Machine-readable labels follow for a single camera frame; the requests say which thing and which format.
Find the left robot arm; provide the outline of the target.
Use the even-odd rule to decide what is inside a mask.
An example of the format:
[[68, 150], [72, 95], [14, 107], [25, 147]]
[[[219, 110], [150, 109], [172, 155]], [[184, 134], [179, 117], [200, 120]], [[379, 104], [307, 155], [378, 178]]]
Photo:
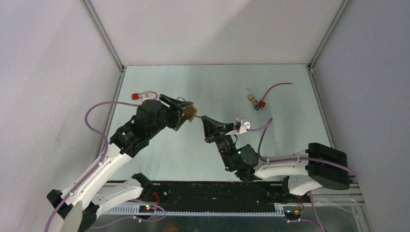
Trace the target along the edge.
[[103, 136], [103, 152], [68, 187], [51, 190], [47, 199], [54, 207], [44, 231], [49, 231], [56, 215], [64, 221], [62, 229], [84, 232], [106, 211], [128, 200], [148, 201], [153, 195], [151, 181], [142, 173], [133, 175], [125, 186], [102, 192], [101, 188], [122, 166], [149, 145], [164, 128], [175, 131], [196, 115], [190, 101], [173, 99], [163, 94], [157, 99], [144, 98], [136, 104], [136, 113], [111, 138], [101, 131], [90, 129]]

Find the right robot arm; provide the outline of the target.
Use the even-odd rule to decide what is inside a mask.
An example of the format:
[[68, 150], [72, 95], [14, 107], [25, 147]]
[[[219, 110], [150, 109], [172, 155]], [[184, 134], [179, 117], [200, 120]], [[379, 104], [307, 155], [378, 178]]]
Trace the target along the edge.
[[214, 143], [223, 161], [225, 171], [233, 172], [244, 183], [283, 176], [282, 198], [294, 202], [300, 196], [318, 189], [348, 190], [350, 174], [346, 153], [337, 149], [310, 143], [306, 149], [287, 157], [262, 156], [261, 147], [251, 145], [236, 147], [233, 140], [240, 134], [251, 132], [250, 122], [236, 119], [234, 123], [222, 123], [208, 116], [201, 116], [205, 142]]

